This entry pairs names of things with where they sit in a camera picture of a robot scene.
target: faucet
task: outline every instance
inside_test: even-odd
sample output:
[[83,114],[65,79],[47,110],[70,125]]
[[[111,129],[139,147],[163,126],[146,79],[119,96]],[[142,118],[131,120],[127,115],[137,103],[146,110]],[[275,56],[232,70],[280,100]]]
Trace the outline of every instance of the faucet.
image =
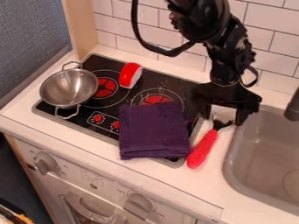
[[299,121],[299,88],[284,111],[284,116],[292,122]]

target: black stovetop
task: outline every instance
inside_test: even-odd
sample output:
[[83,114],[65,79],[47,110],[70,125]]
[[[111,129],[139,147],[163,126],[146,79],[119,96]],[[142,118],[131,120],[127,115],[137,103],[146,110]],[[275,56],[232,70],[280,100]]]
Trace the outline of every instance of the black stovetop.
[[[41,101],[36,111],[46,113],[55,121],[74,124],[86,133],[97,133],[118,140],[118,115],[122,105],[141,105],[156,102],[180,102],[184,108],[184,118],[189,134],[198,120],[198,112],[191,101],[191,91],[197,83],[182,80],[149,69],[143,69],[141,79],[133,89],[128,90],[118,85],[119,72],[124,62],[90,55],[83,63],[83,69],[93,72],[99,79],[98,92],[85,105],[80,107],[77,116],[66,121],[55,117],[55,107]],[[74,111],[60,109],[63,116]]]

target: metal sink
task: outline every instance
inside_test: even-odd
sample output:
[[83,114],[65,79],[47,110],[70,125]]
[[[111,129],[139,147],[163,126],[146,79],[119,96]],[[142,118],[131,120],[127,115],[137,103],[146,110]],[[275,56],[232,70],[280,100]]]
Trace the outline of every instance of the metal sink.
[[236,129],[223,172],[237,192],[299,215],[299,122],[261,107]]

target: purple cloth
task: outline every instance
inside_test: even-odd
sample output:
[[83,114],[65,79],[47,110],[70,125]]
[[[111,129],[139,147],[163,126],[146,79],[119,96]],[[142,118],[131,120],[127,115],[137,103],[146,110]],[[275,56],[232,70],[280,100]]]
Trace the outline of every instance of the purple cloth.
[[121,159],[182,158],[190,152],[182,108],[175,102],[120,108]]

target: red toy utensil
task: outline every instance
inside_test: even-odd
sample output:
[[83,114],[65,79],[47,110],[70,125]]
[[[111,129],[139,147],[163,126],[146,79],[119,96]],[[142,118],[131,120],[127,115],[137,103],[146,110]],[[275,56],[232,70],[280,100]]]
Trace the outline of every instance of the red toy utensil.
[[225,127],[231,126],[233,121],[226,123],[220,120],[213,120],[213,128],[205,134],[203,139],[192,148],[191,154],[187,157],[187,165],[191,169],[199,167],[209,155],[213,145],[218,138],[218,132]]

